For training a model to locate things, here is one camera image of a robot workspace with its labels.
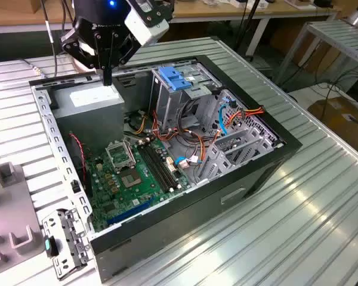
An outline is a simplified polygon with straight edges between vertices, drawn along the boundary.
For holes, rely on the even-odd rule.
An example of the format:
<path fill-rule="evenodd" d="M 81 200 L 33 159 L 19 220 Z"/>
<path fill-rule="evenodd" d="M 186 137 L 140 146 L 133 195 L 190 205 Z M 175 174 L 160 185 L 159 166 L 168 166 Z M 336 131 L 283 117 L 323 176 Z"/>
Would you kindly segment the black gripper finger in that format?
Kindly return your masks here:
<path fill-rule="evenodd" d="M 89 69 L 96 69 L 104 86 L 108 85 L 106 51 L 101 34 L 92 27 L 72 28 L 60 38 L 61 47 L 74 59 Z"/>
<path fill-rule="evenodd" d="M 112 33 L 107 63 L 107 86 L 112 84 L 112 71 L 125 65 L 139 49 L 139 42 L 132 34 Z"/>

